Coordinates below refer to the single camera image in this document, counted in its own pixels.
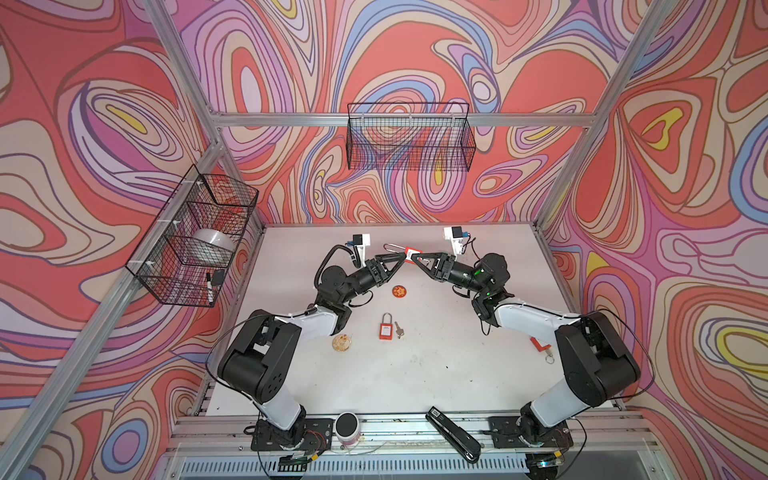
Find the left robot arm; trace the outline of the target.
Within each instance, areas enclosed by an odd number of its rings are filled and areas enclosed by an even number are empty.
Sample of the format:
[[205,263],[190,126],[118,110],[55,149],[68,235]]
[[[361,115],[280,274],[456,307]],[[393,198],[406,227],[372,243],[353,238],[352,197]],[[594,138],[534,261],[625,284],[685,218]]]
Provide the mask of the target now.
[[284,449],[300,446],[308,435],[306,409],[285,386],[297,347],[339,334],[351,317],[351,301],[388,283],[406,263],[402,252],[379,254],[357,261],[357,269],[348,273],[329,263],[339,250],[353,253],[344,245],[329,250],[313,278],[316,298],[304,312],[281,316],[253,311],[216,367],[215,378],[259,410],[254,431],[267,433]]

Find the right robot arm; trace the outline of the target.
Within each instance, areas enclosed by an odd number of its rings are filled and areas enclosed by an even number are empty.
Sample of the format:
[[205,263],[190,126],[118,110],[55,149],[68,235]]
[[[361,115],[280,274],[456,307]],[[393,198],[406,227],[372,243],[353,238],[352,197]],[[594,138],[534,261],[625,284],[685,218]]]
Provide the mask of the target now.
[[411,261],[428,277],[469,292],[478,319],[555,347],[561,379],[526,403],[516,418],[518,441],[539,447],[568,418],[616,398],[640,380],[640,367],[606,314],[561,313],[509,293],[504,256],[489,253],[473,265],[448,253],[414,253]]

